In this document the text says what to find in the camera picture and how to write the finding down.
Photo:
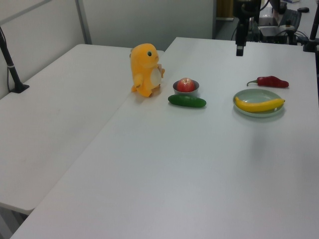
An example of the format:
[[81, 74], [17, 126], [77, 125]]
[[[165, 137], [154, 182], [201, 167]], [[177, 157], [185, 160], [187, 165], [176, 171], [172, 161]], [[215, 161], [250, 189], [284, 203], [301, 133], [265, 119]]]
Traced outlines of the dark Franka gripper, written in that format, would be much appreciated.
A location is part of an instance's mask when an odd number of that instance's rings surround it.
[[237, 25], [236, 32], [236, 56], [242, 56], [247, 40], [247, 21], [252, 17], [258, 17], [261, 8], [260, 0], [234, 0], [233, 16], [238, 18], [240, 22]]

